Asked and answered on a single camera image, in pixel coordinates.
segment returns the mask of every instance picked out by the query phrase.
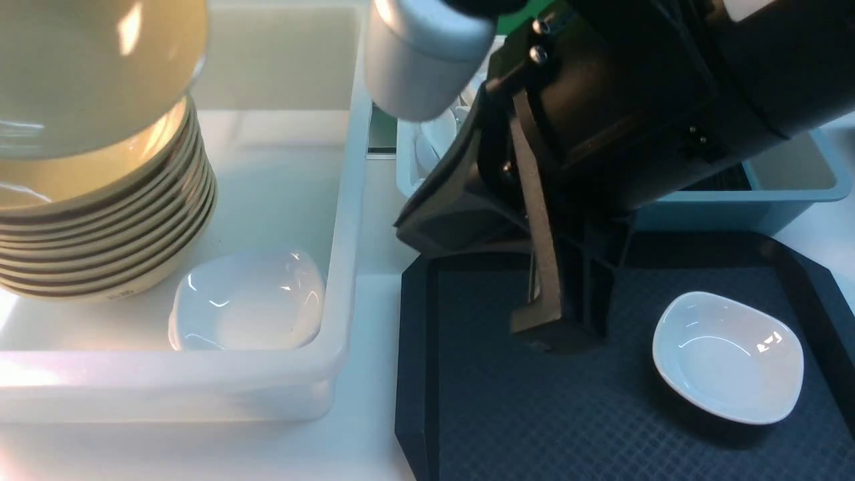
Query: bowl rim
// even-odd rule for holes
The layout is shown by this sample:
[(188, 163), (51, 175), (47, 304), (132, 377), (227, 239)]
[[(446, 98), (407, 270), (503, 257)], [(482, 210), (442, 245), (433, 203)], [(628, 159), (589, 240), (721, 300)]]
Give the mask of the bowl rim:
[(135, 282), (140, 282), (152, 271), (156, 270), (159, 267), (162, 267), (164, 264), (170, 262), (173, 259), (179, 258), (181, 255), (186, 253), (186, 251), (192, 246), (193, 242), (204, 232), (205, 228), (210, 223), (211, 218), (213, 217), (215, 212), (218, 198), (219, 188), (217, 186), (216, 178), (214, 176), (211, 176), (209, 182), (209, 192), (206, 197), (205, 203), (203, 204), (203, 208), (198, 211), (195, 220), (192, 222), (192, 224), (187, 229), (181, 231), (181, 234), (178, 238), (174, 239), (160, 252), (157, 252), (154, 256), (149, 257), (148, 259), (140, 263), (137, 263), (132, 268), (122, 270), (118, 274), (106, 276), (95, 282), (92, 282), (92, 284), (97, 283), (98, 287), (93, 287), (91, 289), (86, 290), (86, 288), (82, 287), (79, 283), (71, 283), (68, 286), (63, 286), (71, 288), (65, 293), (40, 292), (32, 291), (30, 289), (25, 288), (16, 288), (14, 286), (9, 286), (3, 279), (0, 279), (0, 286), (5, 288), (12, 294), (17, 294), (32, 299), (68, 301), (92, 300), (94, 298), (106, 299), (110, 297), (112, 293), (125, 290), (128, 285), (134, 284)]

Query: textured mat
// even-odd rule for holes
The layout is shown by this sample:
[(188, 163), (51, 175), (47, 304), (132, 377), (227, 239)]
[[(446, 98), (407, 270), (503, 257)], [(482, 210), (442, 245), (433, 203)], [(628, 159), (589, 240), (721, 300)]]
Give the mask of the textured mat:
[[(510, 313), (525, 301), (525, 258), (414, 264), (402, 294), (396, 434), (416, 478), (855, 479), (846, 424), (855, 412), (855, 322), (827, 271), (802, 270), (798, 255), (776, 269), (764, 258), (779, 245), (755, 239), (756, 249), (735, 256), (716, 240), (705, 260), (676, 269), (693, 257), (655, 253), (663, 239), (645, 236), (636, 267), (618, 273), (608, 342), (574, 356), (536, 353), (509, 335)], [(699, 267), (710, 263), (740, 267)], [(756, 307), (799, 336), (805, 381), (787, 419), (730, 423), (684, 401), (656, 373), (656, 323), (693, 290)]]

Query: black rubber mat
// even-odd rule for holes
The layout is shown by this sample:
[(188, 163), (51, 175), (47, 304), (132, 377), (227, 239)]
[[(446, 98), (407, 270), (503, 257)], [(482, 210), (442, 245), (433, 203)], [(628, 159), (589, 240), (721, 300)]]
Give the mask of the black rubber mat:
[[(721, 255), (727, 251), (711, 249)], [(655, 261), (643, 252), (635, 257), (637, 264)], [(815, 355), (817, 349), (845, 352), (851, 343), (817, 344), (828, 328), (819, 325), (820, 316), (811, 325), (815, 332), (805, 334), (803, 323), (814, 320), (803, 318), (810, 302), (802, 300), (799, 309), (793, 308), (787, 296), (793, 290), (784, 286), (781, 269), (746, 256), (740, 259), (744, 266), (721, 269), (676, 269), (665, 259), (657, 268), (622, 270), (608, 342), (563, 357), (536, 353), (509, 335), (510, 313), (525, 301), (525, 258), (492, 255), (440, 262), (444, 267), (433, 271), (431, 285), (423, 289), (428, 293), (422, 299), (425, 315), (406, 315), (421, 302), (408, 295), (413, 286), (404, 278), (396, 432), (419, 479), (855, 479), (855, 441), (840, 403), (848, 403), (844, 407), (850, 411), (855, 406), (846, 389), (837, 389), (835, 401), (826, 375), (851, 378), (845, 369), (820, 369)], [(805, 382), (787, 419), (754, 427), (715, 418), (673, 393), (655, 372), (651, 344), (656, 323), (674, 298), (693, 290), (756, 307), (799, 336), (806, 355)], [(803, 290), (810, 291), (811, 285)], [(415, 325), (416, 318), (426, 319), (425, 325)], [(418, 351), (411, 341), (425, 350), (425, 387), (415, 397), (402, 392), (412, 391), (420, 379), (407, 373), (415, 371), (405, 358)], [(420, 397), (426, 440), (421, 468), (420, 460), (413, 460), (413, 437), (407, 437), (412, 411), (402, 413)]]

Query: beige bowl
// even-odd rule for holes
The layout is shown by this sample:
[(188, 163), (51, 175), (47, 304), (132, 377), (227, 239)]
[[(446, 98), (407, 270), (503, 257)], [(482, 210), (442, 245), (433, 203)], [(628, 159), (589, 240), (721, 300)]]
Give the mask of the beige bowl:
[(109, 147), (40, 161), (0, 160), (0, 216), (31, 217), (79, 209), (145, 178), (164, 159), (184, 124), (181, 99), (146, 130)]
[(92, 291), (83, 294), (66, 295), (31, 292), (26, 289), (12, 288), (10, 286), (3, 285), (2, 282), (0, 282), (0, 285), (2, 285), (2, 287), (8, 290), (9, 292), (13, 294), (18, 294), (22, 297), (86, 304), (104, 302), (107, 300), (118, 300), (130, 297), (135, 294), (140, 294), (148, 289), (153, 288), (159, 282), (169, 277), (173, 272), (175, 272), (176, 269), (178, 269), (181, 264), (181, 261), (184, 260), (188, 253), (190, 253), (191, 248), (210, 223), (210, 220), (213, 217), (214, 210), (216, 208), (216, 199), (217, 185), (216, 180), (214, 180), (214, 184), (212, 185), (212, 194), (209, 196), (207, 211), (203, 212), (203, 214), (200, 216), (202, 222), (198, 225), (198, 227), (195, 229), (188, 229), (185, 234), (182, 235), (180, 239), (178, 239), (178, 241), (176, 241), (172, 246), (170, 246), (168, 251), (165, 251), (162, 256), (158, 256), (158, 259), (150, 259), (144, 264), (135, 267), (134, 275), (136, 275), (136, 277), (132, 278), (131, 280), (119, 281), (119, 283), (116, 283), (113, 286), (98, 291)]
[(139, 294), (168, 277), (178, 268), (180, 261), (189, 252), (193, 242), (202, 234), (213, 216), (217, 199), (216, 179), (212, 176), (209, 195), (204, 208), (194, 217), (192, 224), (158, 254), (119, 274), (96, 281), (70, 283), (49, 288), (24, 285), (15, 287), (5, 279), (0, 280), (3, 288), (13, 294), (48, 300), (97, 302), (113, 300)]
[(127, 238), (127, 241), (117, 248), (59, 261), (33, 262), (0, 258), (0, 276), (4, 279), (16, 277), (30, 282), (33, 275), (43, 273), (50, 278), (50, 282), (73, 282), (106, 275), (107, 269), (129, 268), (140, 259), (160, 252), (184, 232), (201, 209), (207, 191), (208, 185), (197, 186), (175, 215), (145, 235), (136, 239)]
[(172, 216), (187, 201), (187, 194), (202, 181), (202, 142), (197, 139), (192, 143), (195, 143), (194, 152), (186, 156), (183, 161), (186, 169), (181, 178), (166, 192), (153, 190), (151, 193), (156, 195), (141, 211), (136, 213), (133, 213), (133, 209), (120, 211), (101, 221), (63, 231), (63, 238), (60, 240), (27, 242), (0, 240), (0, 257), (39, 261), (82, 257), (113, 248), (122, 242), (127, 242), (128, 239), (134, 239), (149, 232)]
[(48, 217), (26, 217), (21, 219), (3, 218), (0, 216), (0, 241), (30, 242), (50, 241), (68, 234), (62, 232), (65, 229), (74, 229), (83, 226), (104, 226), (113, 222), (106, 217), (120, 213), (120, 211), (138, 211), (152, 200), (166, 186), (172, 185), (181, 173), (180, 168), (189, 155), (193, 139), (198, 135), (198, 122), (192, 102), (188, 99), (188, 118), (185, 126), (178, 134), (178, 139), (165, 151), (164, 159), (157, 165), (151, 175), (144, 178), (140, 183), (130, 186), (125, 192), (117, 193), (104, 201), (89, 204), (77, 211), (64, 211)]
[(66, 157), (143, 130), (198, 76), (207, 39), (205, 0), (0, 2), (0, 157)]

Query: white plastic bin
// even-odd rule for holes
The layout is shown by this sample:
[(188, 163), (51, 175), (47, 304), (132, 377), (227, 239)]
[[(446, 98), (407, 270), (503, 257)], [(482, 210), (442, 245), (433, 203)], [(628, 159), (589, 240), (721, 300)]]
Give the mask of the white plastic bin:
[[(365, 2), (210, 2), (193, 94), (220, 200), (184, 265), (95, 306), (0, 296), (0, 420), (316, 419), (348, 353), (371, 100)], [(175, 289), (229, 252), (300, 246), (327, 272), (321, 330), (294, 351), (170, 350)]]

